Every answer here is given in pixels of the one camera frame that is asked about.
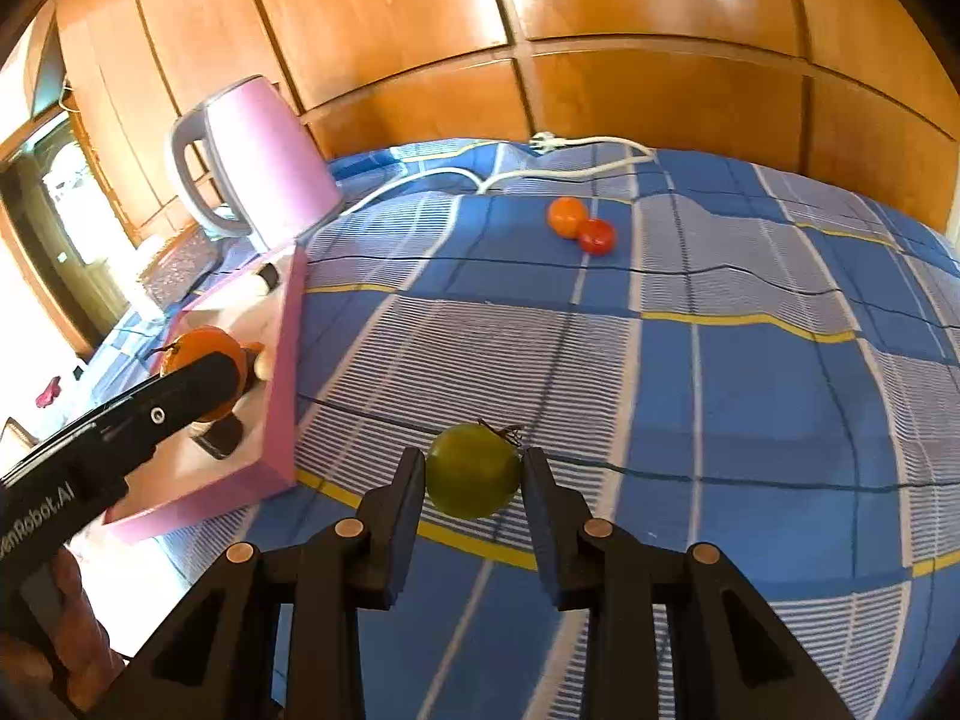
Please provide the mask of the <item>left human hand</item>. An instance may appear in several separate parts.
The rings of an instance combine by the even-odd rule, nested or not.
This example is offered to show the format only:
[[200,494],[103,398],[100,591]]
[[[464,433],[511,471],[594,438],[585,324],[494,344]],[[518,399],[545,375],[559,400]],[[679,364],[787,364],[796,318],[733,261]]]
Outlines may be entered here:
[[[87,712],[124,671],[124,659],[110,648],[109,634],[94,616],[75,556],[60,548],[49,567],[64,603],[50,640],[67,673],[68,702],[78,712]],[[53,669],[43,652],[6,632],[2,634],[2,674],[15,688],[47,689],[53,681]]]

